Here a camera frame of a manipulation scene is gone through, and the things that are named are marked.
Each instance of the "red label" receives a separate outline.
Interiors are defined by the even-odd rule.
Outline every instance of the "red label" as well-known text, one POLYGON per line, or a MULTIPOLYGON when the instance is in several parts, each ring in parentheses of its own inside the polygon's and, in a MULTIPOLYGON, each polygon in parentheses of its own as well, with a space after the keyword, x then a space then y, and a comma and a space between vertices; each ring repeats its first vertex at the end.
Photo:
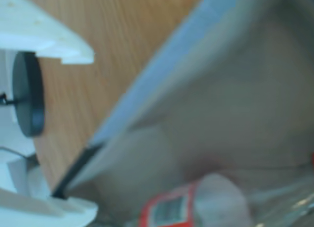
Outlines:
POLYGON ((162 194, 145 206, 140 227, 193 227, 195 182, 162 194))

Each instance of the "white plastic part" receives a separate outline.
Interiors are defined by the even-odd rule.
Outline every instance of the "white plastic part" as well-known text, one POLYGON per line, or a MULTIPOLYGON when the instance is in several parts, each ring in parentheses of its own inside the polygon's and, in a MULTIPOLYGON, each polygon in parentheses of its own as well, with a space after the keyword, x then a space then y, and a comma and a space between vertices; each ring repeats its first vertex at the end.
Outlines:
POLYGON ((253 226, 244 195, 230 180, 219 174, 208 175, 201 181, 194 208, 203 226, 253 226))
POLYGON ((63 64, 94 62, 93 49, 29 0, 0 0, 0 49, 36 52, 63 64))
POLYGON ((97 214, 95 203, 82 199, 38 200, 0 189, 0 219, 4 227, 85 227, 97 214))

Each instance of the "light blue edge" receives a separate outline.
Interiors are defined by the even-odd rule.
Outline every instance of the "light blue edge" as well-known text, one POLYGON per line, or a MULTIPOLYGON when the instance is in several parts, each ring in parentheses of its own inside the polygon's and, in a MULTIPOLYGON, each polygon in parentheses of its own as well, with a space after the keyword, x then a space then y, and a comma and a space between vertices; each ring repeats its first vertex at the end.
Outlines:
POLYGON ((197 45, 237 0, 202 0, 153 56, 90 140, 91 147, 116 135, 175 66, 197 45))

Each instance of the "clear plastic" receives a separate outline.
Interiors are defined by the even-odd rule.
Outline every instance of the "clear plastic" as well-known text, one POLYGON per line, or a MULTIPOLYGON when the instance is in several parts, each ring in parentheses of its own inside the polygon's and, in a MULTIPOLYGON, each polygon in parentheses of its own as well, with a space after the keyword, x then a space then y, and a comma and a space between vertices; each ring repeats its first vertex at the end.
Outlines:
POLYGON ((314 226, 313 207, 311 165, 225 170, 200 181, 194 196, 194 226, 314 226))

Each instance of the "white wooden piece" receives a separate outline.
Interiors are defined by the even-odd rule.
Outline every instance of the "white wooden piece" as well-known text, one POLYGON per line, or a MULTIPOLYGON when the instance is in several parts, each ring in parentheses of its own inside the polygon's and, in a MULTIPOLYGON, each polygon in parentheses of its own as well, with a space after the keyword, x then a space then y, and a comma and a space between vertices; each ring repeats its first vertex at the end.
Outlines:
POLYGON ((97 211, 95 203, 82 199, 38 200, 0 189, 3 227, 85 227, 97 211))
POLYGON ((94 62, 93 49, 29 0, 0 0, 0 49, 36 52, 63 64, 94 62))

